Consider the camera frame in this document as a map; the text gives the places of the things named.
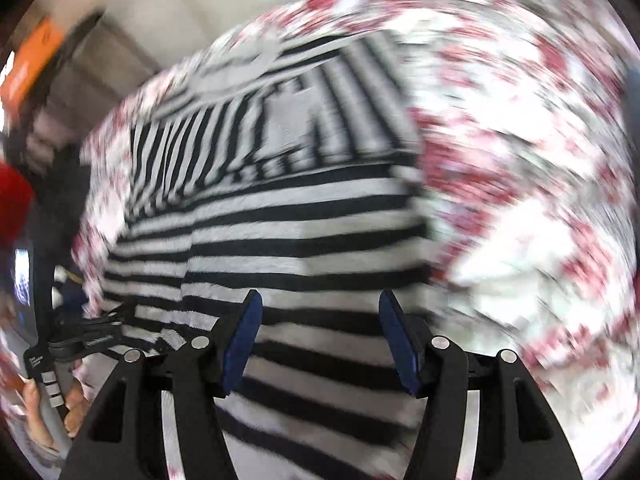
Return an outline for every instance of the red and white floral fabric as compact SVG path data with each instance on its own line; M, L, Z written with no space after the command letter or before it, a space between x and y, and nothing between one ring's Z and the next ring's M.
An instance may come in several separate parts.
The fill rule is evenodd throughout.
M466 350L519 352L584 477L599 478L639 420L634 196L620 108L640 53L606 0L305 0L236 27L156 76L85 143L92 185L74 255L93 313L124 228L131 124L238 43L377 28L397 35L424 138L420 208L438 271L423 307ZM461 480L475 447L470 406Z

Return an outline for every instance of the red cap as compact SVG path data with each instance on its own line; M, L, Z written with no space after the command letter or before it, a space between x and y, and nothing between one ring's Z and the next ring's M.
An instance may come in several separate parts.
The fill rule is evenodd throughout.
M0 247L9 247L29 213L33 188L18 171L0 162Z

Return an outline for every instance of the blue gripper pad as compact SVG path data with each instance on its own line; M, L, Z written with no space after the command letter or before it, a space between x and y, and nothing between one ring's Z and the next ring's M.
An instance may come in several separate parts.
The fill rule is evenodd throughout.
M404 312L391 292L384 291L380 294L378 315L400 376L400 382L415 396L420 390L418 354L402 323Z
M249 360L261 323L262 296L254 292L249 298L244 314L236 327L236 332L225 351L222 388L227 395L235 390L242 380L244 367Z

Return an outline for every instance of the lit screen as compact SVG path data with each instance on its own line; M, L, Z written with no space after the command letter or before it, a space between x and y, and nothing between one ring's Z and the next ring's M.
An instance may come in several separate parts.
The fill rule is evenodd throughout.
M25 306L31 305L29 296L29 253L25 249L15 250L15 299Z

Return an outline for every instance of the striped shirt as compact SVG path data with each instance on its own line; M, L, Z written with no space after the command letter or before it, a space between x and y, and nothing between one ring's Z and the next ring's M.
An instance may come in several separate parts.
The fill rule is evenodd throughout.
M139 307L111 354L179 348L256 288L253 354L216 400L240 479L398 478L408 463L424 403L377 316L382 288L421 304L428 273L425 225L393 177L418 147L398 66L384 32L263 41L199 67L132 130L103 289Z

